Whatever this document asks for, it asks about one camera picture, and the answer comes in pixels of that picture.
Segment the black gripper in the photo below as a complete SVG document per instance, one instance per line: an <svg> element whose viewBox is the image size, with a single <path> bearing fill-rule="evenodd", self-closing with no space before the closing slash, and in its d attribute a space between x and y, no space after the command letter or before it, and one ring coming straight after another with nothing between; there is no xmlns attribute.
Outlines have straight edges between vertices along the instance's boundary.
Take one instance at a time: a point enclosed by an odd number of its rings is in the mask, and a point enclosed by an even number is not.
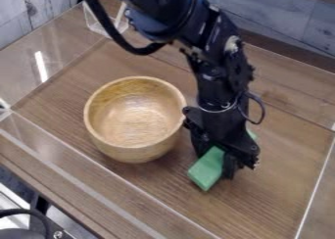
<svg viewBox="0 0 335 239"><path fill-rule="evenodd" d="M249 105L233 107L223 113L209 113L199 107L185 107L185 127L190 131L191 143L198 158L202 158L217 144L239 154L225 154L222 178L233 180L235 173L246 167L255 169L259 163L261 148L246 128Z"/></svg>

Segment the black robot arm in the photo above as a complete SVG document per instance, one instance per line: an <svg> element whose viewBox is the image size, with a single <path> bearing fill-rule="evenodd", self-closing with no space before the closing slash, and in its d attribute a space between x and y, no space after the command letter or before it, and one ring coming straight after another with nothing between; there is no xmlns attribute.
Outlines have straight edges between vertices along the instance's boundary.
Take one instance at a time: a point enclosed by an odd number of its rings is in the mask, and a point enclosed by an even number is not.
<svg viewBox="0 0 335 239"><path fill-rule="evenodd" d="M179 45L197 81L197 105L183 109L199 157L223 151L221 177L255 168L261 149L246 125L254 80L235 23L209 0L122 0L135 29L155 43Z"/></svg>

